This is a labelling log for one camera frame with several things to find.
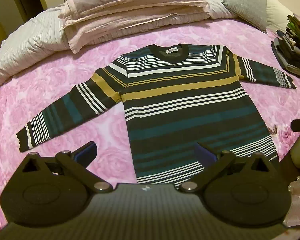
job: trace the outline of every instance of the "gray folded garment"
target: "gray folded garment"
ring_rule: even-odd
[[[283,35],[283,40],[288,44],[288,47],[291,49],[291,51],[296,52],[298,55],[300,55],[300,49],[291,43],[290,37],[286,33]]]
[[[274,47],[275,47],[275,50],[276,50],[276,52],[277,52],[277,54],[278,54],[278,57],[280,58],[282,64],[285,66],[285,68],[286,68],[288,71],[290,71],[290,72],[292,72],[292,73],[294,73],[294,74],[300,76],[300,69],[297,68],[297,67],[294,66],[294,65],[289,64],[289,63],[286,61],[286,59],[284,58],[284,56],[282,55],[281,51],[278,50],[277,46],[280,47],[278,38],[275,38],[275,39],[274,39]]]

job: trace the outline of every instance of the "striped sweater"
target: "striped sweater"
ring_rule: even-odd
[[[237,156],[277,152],[239,80],[295,88],[292,78],[223,45],[150,45],[119,56],[37,114],[17,133],[29,150],[123,102],[139,183],[176,186],[204,167],[199,142]]]

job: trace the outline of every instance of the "silver screw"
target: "silver screw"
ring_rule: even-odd
[[[101,181],[94,184],[94,187],[98,190],[106,190],[110,187],[110,184],[105,181]]]
[[[192,181],[187,181],[181,184],[181,187],[183,187],[185,190],[193,190],[197,188],[197,184]]]

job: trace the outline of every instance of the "gray cushion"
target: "gray cushion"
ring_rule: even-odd
[[[267,0],[223,0],[223,5],[237,16],[266,31]]]

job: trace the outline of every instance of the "bed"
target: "bed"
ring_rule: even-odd
[[[58,52],[14,75],[0,87],[0,193],[28,153],[20,153],[16,132],[75,84],[89,79],[96,68],[119,55],[153,43],[224,44],[237,55],[280,69],[271,50],[273,39],[238,19],[205,20],[88,46],[76,55],[69,50]],[[300,79],[293,77],[293,81],[295,90],[242,82],[273,137],[280,159],[299,136],[290,130],[291,120],[300,118]],[[88,170],[113,186],[119,182],[136,183],[122,103],[32,151],[54,156],[89,141],[97,144],[98,155]],[[0,228],[6,223],[0,208]]]

